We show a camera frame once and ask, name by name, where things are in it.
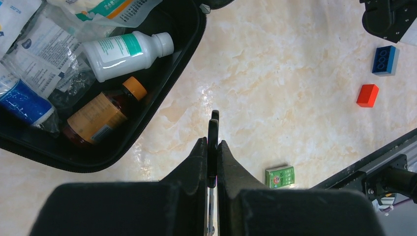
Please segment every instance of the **white bottle cap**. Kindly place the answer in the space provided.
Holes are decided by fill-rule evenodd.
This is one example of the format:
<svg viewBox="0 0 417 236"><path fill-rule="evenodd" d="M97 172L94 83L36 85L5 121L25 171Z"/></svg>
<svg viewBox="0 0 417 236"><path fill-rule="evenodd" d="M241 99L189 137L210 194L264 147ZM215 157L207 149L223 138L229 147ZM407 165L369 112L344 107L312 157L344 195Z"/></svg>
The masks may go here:
<svg viewBox="0 0 417 236"><path fill-rule="evenodd" d="M174 42L172 41L172 38L169 35L169 33L165 32L165 33L158 33L154 35L161 42L162 55L160 57L168 56L174 53Z"/></svg>

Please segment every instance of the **blue lego block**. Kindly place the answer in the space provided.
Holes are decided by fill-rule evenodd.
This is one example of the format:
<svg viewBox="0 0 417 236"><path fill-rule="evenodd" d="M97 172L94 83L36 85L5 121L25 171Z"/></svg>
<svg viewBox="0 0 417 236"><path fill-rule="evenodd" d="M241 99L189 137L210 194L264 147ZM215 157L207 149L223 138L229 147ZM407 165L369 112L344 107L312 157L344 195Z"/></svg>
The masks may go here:
<svg viewBox="0 0 417 236"><path fill-rule="evenodd" d="M395 75L399 52L394 46L377 48L372 73L378 76Z"/></svg>

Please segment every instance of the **red lego block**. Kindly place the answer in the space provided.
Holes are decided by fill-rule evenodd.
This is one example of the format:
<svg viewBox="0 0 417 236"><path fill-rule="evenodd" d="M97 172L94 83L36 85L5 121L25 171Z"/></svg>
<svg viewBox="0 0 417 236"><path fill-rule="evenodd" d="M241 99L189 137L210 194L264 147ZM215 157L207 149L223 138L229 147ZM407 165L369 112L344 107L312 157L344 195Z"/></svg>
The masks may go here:
<svg viewBox="0 0 417 236"><path fill-rule="evenodd" d="M356 103L361 107L374 107L379 88L376 85L362 85Z"/></svg>

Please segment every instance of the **amber medicine bottle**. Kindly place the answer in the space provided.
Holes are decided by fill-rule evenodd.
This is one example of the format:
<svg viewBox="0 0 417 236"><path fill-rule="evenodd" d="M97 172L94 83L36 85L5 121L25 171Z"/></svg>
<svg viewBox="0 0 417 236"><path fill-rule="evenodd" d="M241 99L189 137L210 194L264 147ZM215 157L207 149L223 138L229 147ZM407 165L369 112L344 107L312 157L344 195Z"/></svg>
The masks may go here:
<svg viewBox="0 0 417 236"><path fill-rule="evenodd" d="M75 145L91 147L125 122L146 94L143 85L130 77L120 89L100 93L73 114L62 132Z"/></svg>

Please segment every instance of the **toy block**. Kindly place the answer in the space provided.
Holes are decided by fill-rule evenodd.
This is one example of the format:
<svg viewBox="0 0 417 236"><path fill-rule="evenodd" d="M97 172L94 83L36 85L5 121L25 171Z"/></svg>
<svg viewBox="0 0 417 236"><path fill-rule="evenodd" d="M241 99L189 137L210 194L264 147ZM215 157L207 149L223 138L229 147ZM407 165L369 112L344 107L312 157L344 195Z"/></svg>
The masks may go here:
<svg viewBox="0 0 417 236"><path fill-rule="evenodd" d="M356 103L361 107L374 107L379 88L376 85L362 85Z"/></svg>
<svg viewBox="0 0 417 236"><path fill-rule="evenodd" d="M378 76L395 75L399 52L394 46L377 48L372 73Z"/></svg>

